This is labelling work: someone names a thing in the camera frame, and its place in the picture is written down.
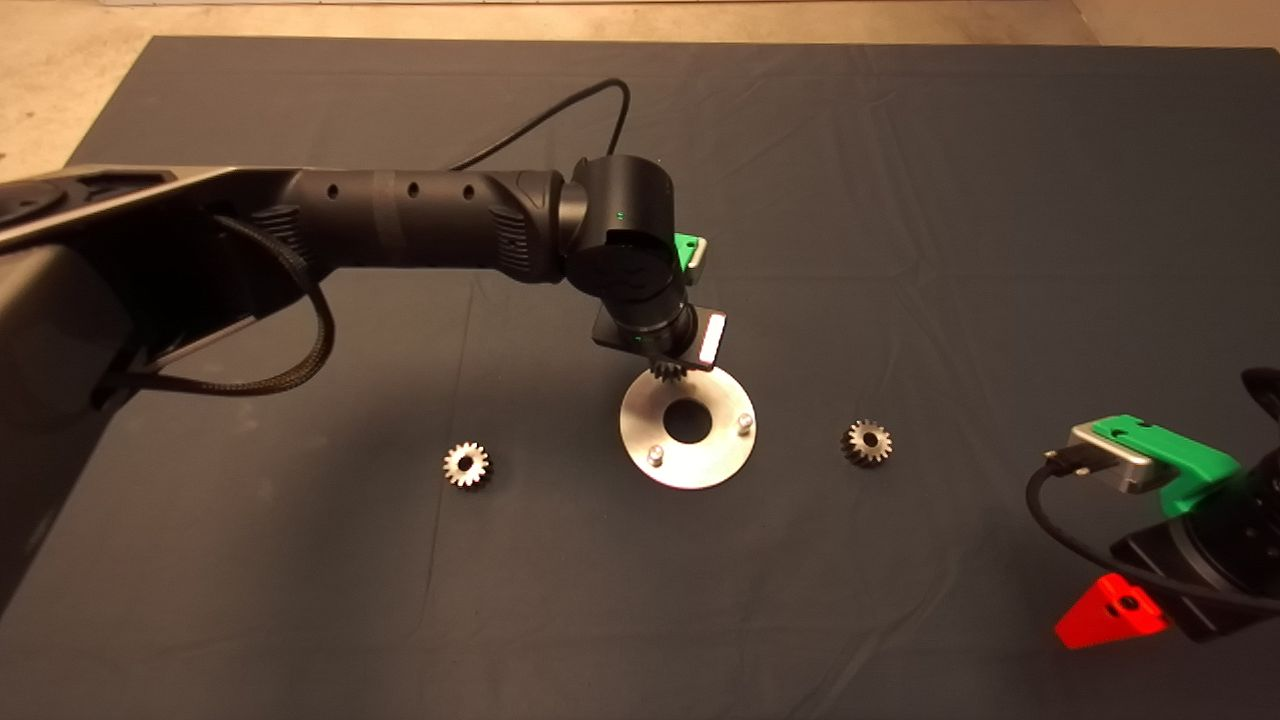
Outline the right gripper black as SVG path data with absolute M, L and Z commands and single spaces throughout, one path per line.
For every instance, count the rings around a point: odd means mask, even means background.
M 1260 539 L 1244 538 L 1242 550 L 1202 541 L 1188 520 L 1169 520 L 1124 536 L 1110 546 L 1121 564 L 1151 571 L 1166 580 L 1230 594 L 1277 598 L 1277 556 Z M 1170 623 L 1194 642 L 1208 642 L 1268 620 L 1181 594 L 1129 582 L 1108 573 L 1056 621 L 1055 635 L 1070 650 L 1156 635 Z

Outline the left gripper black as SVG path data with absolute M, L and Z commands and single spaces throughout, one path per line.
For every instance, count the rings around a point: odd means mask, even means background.
M 640 357 L 653 373 L 710 372 L 717 366 L 727 315 L 684 304 L 654 325 L 626 325 L 604 307 L 596 314 L 591 340 L 604 348 Z

